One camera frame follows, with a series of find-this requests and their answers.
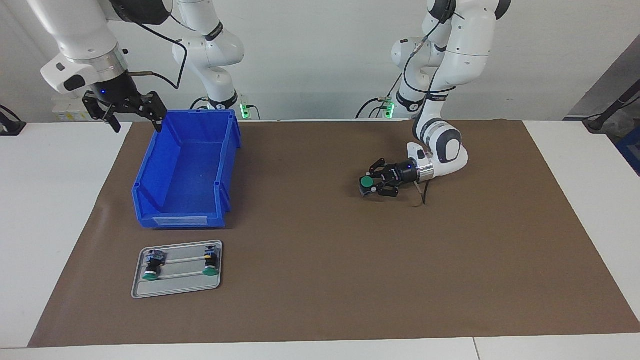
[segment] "white robotic arm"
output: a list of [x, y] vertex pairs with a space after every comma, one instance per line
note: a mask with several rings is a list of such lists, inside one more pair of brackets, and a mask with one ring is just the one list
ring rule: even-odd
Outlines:
[[[162, 100], [155, 92], [141, 95], [132, 79], [157, 74], [127, 71], [118, 40], [107, 27], [107, 21], [134, 22], [148, 29], [145, 25], [160, 25], [171, 16], [173, 0], [28, 0], [28, 3], [60, 48], [60, 54], [42, 68], [48, 84], [61, 94], [89, 86], [91, 90], [83, 97], [87, 111], [116, 132], [120, 124], [115, 113], [135, 113], [151, 120], [157, 131], [162, 129], [167, 112]], [[242, 61], [242, 42], [224, 29], [211, 0], [178, 0], [178, 6], [186, 27], [199, 34], [179, 44], [173, 41], [176, 60], [179, 63], [184, 60], [185, 66], [202, 80], [210, 108], [235, 109], [243, 117], [249, 117], [231, 76], [221, 69]], [[186, 59], [184, 49], [189, 54]], [[180, 80], [172, 86], [178, 88], [179, 83]]]
[[[199, 34], [186, 37], [183, 44], [189, 49], [186, 66], [204, 84], [209, 108], [233, 109], [248, 117], [243, 96], [236, 91], [231, 75], [221, 68], [242, 61], [242, 41], [224, 28], [211, 0], [177, 2], [186, 27]], [[177, 62], [182, 61], [182, 49], [177, 45], [173, 47], [173, 56]]]
[[60, 49], [41, 73], [61, 94], [89, 86], [91, 90], [83, 97], [88, 113], [116, 132], [120, 124], [115, 113], [135, 113], [151, 120], [160, 131], [166, 107], [157, 93], [138, 92], [107, 19], [117, 16], [138, 24], [162, 24], [170, 15], [172, 2], [128, 0], [124, 5], [121, 1], [28, 0]]
[[[467, 165], [462, 135], [442, 120], [442, 107], [457, 86], [482, 74], [495, 23], [510, 4], [511, 0], [428, 1], [429, 14], [423, 23], [427, 36], [400, 40], [392, 50], [394, 62], [403, 69], [403, 82], [393, 98], [396, 111], [415, 114], [413, 135], [427, 150], [409, 143], [409, 160], [387, 164], [380, 159], [360, 178], [363, 195], [395, 197], [402, 184], [430, 181]], [[424, 67], [438, 67], [431, 81]]]

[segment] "green led light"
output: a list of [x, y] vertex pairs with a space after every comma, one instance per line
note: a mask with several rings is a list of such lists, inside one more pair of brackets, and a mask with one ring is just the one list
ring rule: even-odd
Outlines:
[[396, 104], [393, 102], [389, 102], [387, 104], [387, 110], [385, 110], [385, 117], [387, 119], [392, 119], [394, 117], [394, 110], [396, 109]]
[[249, 113], [249, 109], [246, 108], [246, 105], [240, 104], [240, 111], [242, 112], [242, 118], [248, 119], [251, 114]]

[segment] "white table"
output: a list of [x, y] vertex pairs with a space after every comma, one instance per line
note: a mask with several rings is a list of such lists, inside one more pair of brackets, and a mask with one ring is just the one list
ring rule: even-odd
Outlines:
[[[636, 316], [640, 178], [604, 135], [577, 122], [526, 122]], [[640, 334], [315, 343], [23, 349], [122, 146], [102, 124], [30, 124], [0, 138], [0, 359], [638, 359]], [[31, 268], [45, 257], [45, 271]]]

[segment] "wire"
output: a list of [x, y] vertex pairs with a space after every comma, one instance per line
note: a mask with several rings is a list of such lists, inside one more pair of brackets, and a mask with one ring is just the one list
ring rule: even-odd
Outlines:
[[166, 81], [174, 89], [178, 90], [180, 88], [180, 83], [182, 82], [182, 73], [184, 72], [184, 67], [187, 64], [187, 55], [188, 55], [188, 52], [189, 52], [187, 50], [187, 47], [182, 45], [180, 43], [180, 40], [174, 40], [172, 38], [168, 38], [168, 37], [158, 33], [157, 31], [146, 27], [143, 23], [138, 21], [135, 16], [132, 16], [127, 11], [127, 7], [123, 4], [123, 1], [121, 1], [121, 0], [111, 0], [111, 2], [114, 4], [114, 6], [117, 6], [120, 9], [120, 11], [122, 11], [126, 15], [126, 17], [129, 18], [129, 20], [131, 22], [133, 22], [135, 25], [138, 25], [139, 27], [143, 28], [144, 30], [150, 32], [151, 34], [153, 34], [153, 35], [155, 35], [155, 36], [157, 36], [157, 37], [159, 37], [159, 38], [161, 38], [163, 40], [166, 40], [166, 41], [168, 41], [168, 42], [170, 42], [172, 44], [178, 45], [179, 47], [182, 48], [182, 50], [184, 50], [184, 58], [182, 59], [182, 65], [180, 66], [180, 73], [178, 74], [178, 82], [176, 82], [176, 84], [174, 84], [172, 81], [170, 81], [166, 77], [164, 77], [164, 76], [162, 76], [160, 74], [156, 74], [155, 72], [148, 72], [145, 75], [141, 75], [141, 74], [138, 75], [138, 76], [155, 76], [157, 78], [160, 78], [160, 79]]
[[15, 117], [15, 119], [18, 120], [19, 122], [22, 122], [22, 120], [20, 120], [18, 115], [16, 115], [13, 111], [11, 111], [11, 109], [7, 108], [6, 106], [0, 105], [0, 109], [6, 111], [9, 115]]
[[199, 99], [196, 99], [196, 101], [194, 101], [193, 104], [191, 104], [191, 106], [189, 107], [189, 110], [193, 110], [193, 108], [195, 108], [200, 101], [207, 101], [207, 98], [201, 97]]
[[416, 91], [416, 92], [420, 92], [422, 94], [428, 94], [429, 92], [428, 91], [423, 91], [423, 90], [420, 90], [420, 89], [416, 89], [413, 86], [411, 86], [411, 84], [409, 84], [409, 81], [407, 81], [407, 79], [406, 79], [406, 70], [408, 69], [409, 63], [411, 62], [413, 57], [422, 49], [422, 46], [424, 45], [424, 43], [431, 36], [431, 34], [433, 34], [433, 32], [436, 31], [436, 29], [439, 26], [440, 26], [440, 21], [438, 21], [436, 26], [434, 26], [433, 29], [431, 29], [431, 31], [429, 31], [429, 33], [424, 38], [422, 38], [422, 41], [420, 42], [420, 44], [415, 48], [415, 50], [411, 53], [411, 55], [409, 55], [409, 60], [406, 61], [406, 64], [404, 65], [404, 70], [402, 71], [402, 76], [404, 78], [404, 83], [406, 84], [406, 86], [409, 86], [409, 88], [411, 90]]
[[[626, 108], [627, 106], [631, 106], [631, 105], [633, 105], [633, 103], [634, 103], [634, 102], [636, 102], [636, 101], [638, 101], [638, 100], [640, 100], [640, 96], [639, 96], [639, 97], [636, 97], [634, 100], [629, 101], [629, 102], [628, 102], [628, 103], [626, 103], [624, 106], [622, 106], [619, 110], [622, 110], [622, 109]], [[586, 118], [584, 118], [583, 120], [589, 120], [589, 119], [592, 119], [592, 118], [594, 118], [594, 117], [598, 117], [598, 116], [602, 116], [602, 115], [604, 115], [604, 113], [599, 113], [599, 114], [596, 114], [596, 115], [592, 115], [592, 116], [590, 116], [590, 117], [586, 117]]]
[[258, 113], [258, 120], [262, 120], [262, 117], [260, 116], [260, 109], [258, 109], [256, 105], [247, 105], [246, 107], [248, 109], [255, 109], [255, 111]]
[[166, 81], [169, 85], [171, 85], [174, 89], [178, 90], [180, 88], [180, 83], [182, 82], [182, 73], [184, 72], [184, 67], [187, 64], [187, 55], [188, 55], [188, 50], [187, 47], [182, 45], [180, 43], [179, 40], [174, 40], [172, 38], [168, 38], [160, 33], [158, 33], [157, 31], [150, 29], [148, 27], [146, 27], [144, 24], [140, 23], [140, 22], [134, 22], [135, 25], [138, 25], [139, 27], [143, 28], [144, 30], [147, 30], [148, 32], [150, 32], [151, 34], [166, 40], [172, 44], [178, 45], [179, 47], [182, 48], [182, 50], [184, 50], [184, 58], [182, 59], [182, 65], [180, 66], [180, 73], [178, 74], [178, 82], [177, 83], [173, 83], [171, 80], [167, 79], [166, 77], [160, 75], [160, 74], [156, 74], [155, 72], [152, 72], [151, 74], [149, 74], [149, 76], [155, 76], [157, 78], [161, 78], [162, 80]]
[[427, 204], [427, 190], [429, 189], [430, 182], [431, 180], [427, 181], [427, 183], [424, 185], [424, 190], [422, 191], [422, 205]]
[[186, 26], [185, 24], [181, 23], [180, 20], [176, 19], [175, 16], [173, 16], [173, 13], [170, 13], [169, 16], [173, 19], [173, 21], [177, 22], [178, 25], [182, 26], [185, 29], [191, 30], [191, 31], [196, 31], [194, 29], [191, 29], [189, 26]]
[[396, 82], [394, 83], [394, 86], [391, 86], [391, 89], [389, 90], [389, 92], [387, 93], [387, 97], [391, 96], [391, 93], [394, 91], [394, 89], [396, 88], [396, 85], [398, 85], [398, 82], [400, 82], [400, 78], [402, 77], [402, 74], [398, 75], [398, 78], [396, 79]]
[[375, 109], [371, 110], [371, 113], [369, 114], [369, 119], [373, 119], [373, 118], [372, 118], [372, 116], [373, 116], [373, 112], [374, 112], [374, 111], [376, 111], [376, 110], [378, 111], [378, 115], [376, 115], [376, 117], [375, 117], [375, 118], [377, 119], [377, 118], [378, 118], [378, 116], [380, 115], [380, 111], [382, 111], [382, 110], [384, 110], [384, 109], [386, 109], [386, 108], [387, 108], [386, 106], [380, 106], [380, 107], [378, 107], [378, 108], [375, 108]]
[[364, 111], [364, 109], [372, 102], [381, 102], [379, 98], [375, 97], [367, 102], [364, 103], [364, 105], [362, 105], [362, 107], [360, 108], [360, 110], [358, 111], [358, 115], [356, 115], [356, 119], [360, 118], [360, 114]]

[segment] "white wall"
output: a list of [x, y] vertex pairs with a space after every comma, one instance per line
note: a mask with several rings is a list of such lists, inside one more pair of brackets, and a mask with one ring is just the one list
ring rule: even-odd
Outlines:
[[[24, 0], [4, 1], [48, 57], [57, 52]], [[216, 0], [225, 27], [243, 40], [246, 57], [229, 68], [236, 87], [269, 119], [351, 118], [360, 105], [385, 95], [397, 75], [390, 48], [421, 35], [426, 0]], [[498, 22], [492, 57], [476, 82], [451, 95], [449, 119], [561, 120], [640, 33], [637, 0], [514, 0]], [[175, 79], [171, 45], [131, 24], [112, 23], [131, 70], [154, 70]], [[188, 31], [170, 20], [159, 30], [174, 38]], [[0, 34], [2, 53], [6, 38]], [[15, 62], [3, 55], [2, 68]], [[23, 75], [26, 93], [42, 92], [37, 66]], [[6, 81], [0, 74], [0, 81]], [[185, 108], [204, 94], [186, 74], [183, 88], [159, 79], [137, 79], [170, 108]], [[16, 111], [49, 120], [48, 99], [13, 101]], [[5, 101], [0, 94], [0, 101]]]
[[[603, 113], [638, 79], [640, 79], [640, 36], [578, 102], [571, 110], [570, 115], [589, 116]], [[622, 113], [626, 113], [628, 119], [640, 118], [640, 102], [636, 102], [616, 114], [622, 115]]]
[[22, 120], [49, 119], [56, 92], [40, 76], [47, 58], [0, 0], [0, 104]]

